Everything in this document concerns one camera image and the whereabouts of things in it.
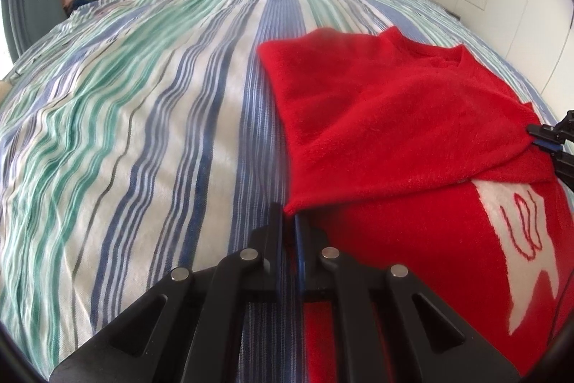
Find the striped blue green bedspread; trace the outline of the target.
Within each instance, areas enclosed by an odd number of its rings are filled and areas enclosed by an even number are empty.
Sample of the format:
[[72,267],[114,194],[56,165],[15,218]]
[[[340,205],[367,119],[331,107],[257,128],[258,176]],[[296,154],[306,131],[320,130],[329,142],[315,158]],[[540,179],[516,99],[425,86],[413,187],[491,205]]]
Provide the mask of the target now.
[[1,321],[57,364],[179,265],[216,265],[287,195],[262,42],[397,26],[521,73],[430,0],[102,0],[17,62],[1,101]]

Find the red knit sweater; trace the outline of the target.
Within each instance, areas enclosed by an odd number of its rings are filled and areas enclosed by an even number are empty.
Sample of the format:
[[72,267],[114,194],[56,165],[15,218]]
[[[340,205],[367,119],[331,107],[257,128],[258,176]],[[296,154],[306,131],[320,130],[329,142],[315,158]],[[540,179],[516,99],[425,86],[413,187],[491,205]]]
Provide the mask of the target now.
[[518,371],[573,307],[573,212],[533,107],[458,45],[318,29],[261,44],[285,211],[363,265],[400,263]]

